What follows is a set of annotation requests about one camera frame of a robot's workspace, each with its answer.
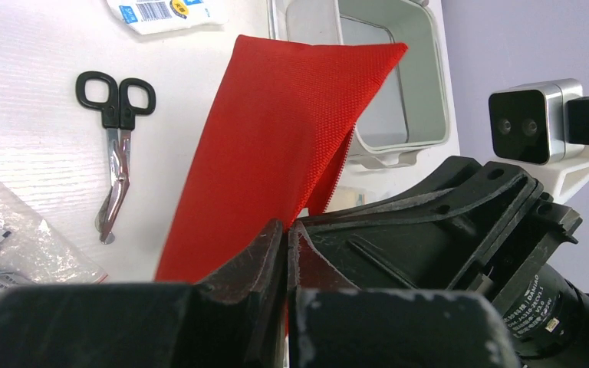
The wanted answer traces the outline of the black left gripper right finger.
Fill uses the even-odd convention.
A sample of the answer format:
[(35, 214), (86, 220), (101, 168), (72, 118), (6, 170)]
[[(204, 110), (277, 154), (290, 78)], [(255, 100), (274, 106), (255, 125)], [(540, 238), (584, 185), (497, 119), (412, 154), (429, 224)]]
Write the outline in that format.
[(500, 314), (468, 291), (358, 288), (288, 232), (292, 367), (518, 367)]

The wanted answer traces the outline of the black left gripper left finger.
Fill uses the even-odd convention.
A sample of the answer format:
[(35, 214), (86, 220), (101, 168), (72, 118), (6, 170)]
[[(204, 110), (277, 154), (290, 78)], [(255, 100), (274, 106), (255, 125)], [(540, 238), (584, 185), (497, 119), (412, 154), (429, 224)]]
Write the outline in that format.
[(197, 284), (46, 284), (0, 297), (0, 367), (281, 367), (283, 225)]

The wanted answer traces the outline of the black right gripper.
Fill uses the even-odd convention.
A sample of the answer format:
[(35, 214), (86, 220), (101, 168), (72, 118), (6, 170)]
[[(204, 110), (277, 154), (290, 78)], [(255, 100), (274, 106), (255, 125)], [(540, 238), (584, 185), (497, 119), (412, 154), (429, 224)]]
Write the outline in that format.
[(354, 286), (473, 291), (527, 367), (589, 367), (589, 295), (547, 263), (581, 224), (516, 165), (452, 156), (390, 199), (303, 218)]

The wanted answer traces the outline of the red first aid pouch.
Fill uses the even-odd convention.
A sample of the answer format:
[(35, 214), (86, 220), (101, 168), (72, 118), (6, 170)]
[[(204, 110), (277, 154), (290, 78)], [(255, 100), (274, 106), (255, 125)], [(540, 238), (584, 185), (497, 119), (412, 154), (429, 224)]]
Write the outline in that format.
[(270, 219), (321, 214), (354, 128), (404, 43), (311, 45), (239, 36), (176, 206), (156, 281), (195, 283)]

